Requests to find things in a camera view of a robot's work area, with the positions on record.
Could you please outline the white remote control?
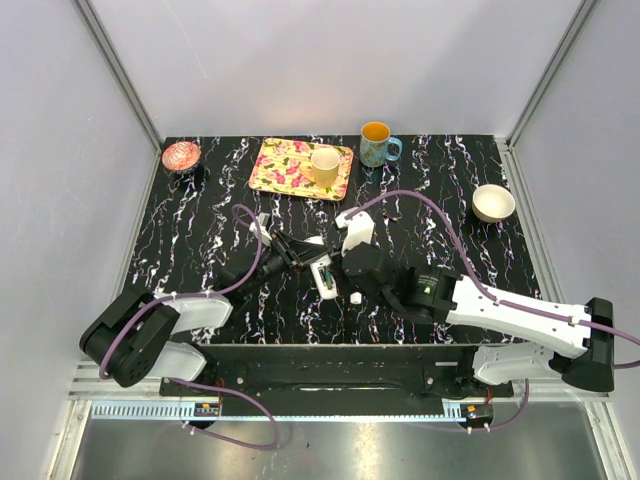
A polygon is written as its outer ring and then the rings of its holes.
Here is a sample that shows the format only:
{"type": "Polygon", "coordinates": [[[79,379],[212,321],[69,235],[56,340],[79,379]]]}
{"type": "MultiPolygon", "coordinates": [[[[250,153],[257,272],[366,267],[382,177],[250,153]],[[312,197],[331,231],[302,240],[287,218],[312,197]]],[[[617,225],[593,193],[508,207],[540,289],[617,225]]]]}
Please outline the white remote control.
{"type": "Polygon", "coordinates": [[[336,299],[338,297],[337,283],[336,283],[336,280],[335,280],[333,274],[330,271],[330,265],[331,265],[331,259],[330,259],[330,264],[327,265],[326,267],[318,268],[316,266],[312,266],[310,268],[312,276],[313,276],[314,281],[316,283],[316,287],[318,289],[320,298],[322,300],[333,300],[333,299],[336,299]],[[334,288],[331,289],[331,290],[327,289],[326,285],[324,283],[324,279],[323,279],[323,276],[322,276],[322,273],[323,273],[324,270],[329,270],[330,273],[333,276],[334,288]]]}

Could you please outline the white battery cover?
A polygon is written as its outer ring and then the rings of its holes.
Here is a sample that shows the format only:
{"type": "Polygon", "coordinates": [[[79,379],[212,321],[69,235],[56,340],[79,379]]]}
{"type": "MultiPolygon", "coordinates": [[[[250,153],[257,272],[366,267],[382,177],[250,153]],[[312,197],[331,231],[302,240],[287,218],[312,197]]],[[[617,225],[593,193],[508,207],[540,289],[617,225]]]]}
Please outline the white battery cover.
{"type": "Polygon", "coordinates": [[[359,292],[354,292],[350,295],[350,302],[354,305],[362,303],[362,295],[359,292]]]}

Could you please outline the green AA battery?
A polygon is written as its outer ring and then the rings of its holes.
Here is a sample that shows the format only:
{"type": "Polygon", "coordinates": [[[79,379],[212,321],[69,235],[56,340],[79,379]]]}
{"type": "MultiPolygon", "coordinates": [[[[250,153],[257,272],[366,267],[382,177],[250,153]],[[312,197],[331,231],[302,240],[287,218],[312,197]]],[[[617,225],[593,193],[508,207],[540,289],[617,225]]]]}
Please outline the green AA battery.
{"type": "Polygon", "coordinates": [[[331,290],[334,288],[334,280],[333,280],[333,276],[330,273],[329,270],[324,270],[322,273],[323,279],[324,279],[324,283],[326,285],[326,288],[331,290]]]}

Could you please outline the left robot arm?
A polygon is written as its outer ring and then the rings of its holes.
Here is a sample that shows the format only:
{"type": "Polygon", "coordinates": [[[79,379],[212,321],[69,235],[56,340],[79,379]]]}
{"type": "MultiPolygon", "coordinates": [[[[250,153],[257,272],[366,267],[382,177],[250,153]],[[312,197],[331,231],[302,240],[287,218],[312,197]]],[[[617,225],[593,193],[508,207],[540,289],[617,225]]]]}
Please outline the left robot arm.
{"type": "Polygon", "coordinates": [[[330,255],[331,248],[320,237],[299,240],[277,231],[249,269],[222,270],[211,291],[156,296],[135,285],[123,289],[82,334],[79,348],[100,367],[101,376],[123,388],[147,376],[180,376],[193,394],[208,394],[216,384],[215,369],[196,347],[171,337],[225,325],[271,279],[330,255]]]}

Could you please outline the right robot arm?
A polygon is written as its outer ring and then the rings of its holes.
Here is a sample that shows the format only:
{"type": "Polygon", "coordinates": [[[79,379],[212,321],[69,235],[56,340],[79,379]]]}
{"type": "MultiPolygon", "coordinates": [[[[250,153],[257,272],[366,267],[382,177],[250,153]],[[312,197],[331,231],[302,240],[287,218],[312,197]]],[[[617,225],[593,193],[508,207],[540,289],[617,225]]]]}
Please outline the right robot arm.
{"type": "Polygon", "coordinates": [[[524,378],[560,378],[596,393],[614,389],[608,300],[547,302],[492,289],[446,268],[405,267],[366,243],[342,252],[341,269],[357,292],[413,324],[462,325],[519,338],[505,347],[479,347],[456,369],[456,387],[465,395],[524,378]]]}

